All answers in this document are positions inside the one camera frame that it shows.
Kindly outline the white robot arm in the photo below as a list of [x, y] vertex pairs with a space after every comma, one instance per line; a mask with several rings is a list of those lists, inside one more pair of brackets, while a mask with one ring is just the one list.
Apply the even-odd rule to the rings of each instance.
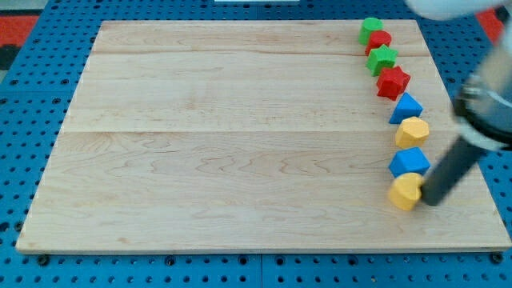
[[[498, 6], [511, 12], [510, 0], [407, 0], [406, 4], [435, 21]], [[487, 150], [511, 149], [511, 22], [505, 24], [498, 45], [462, 85], [454, 110], [469, 143]]]

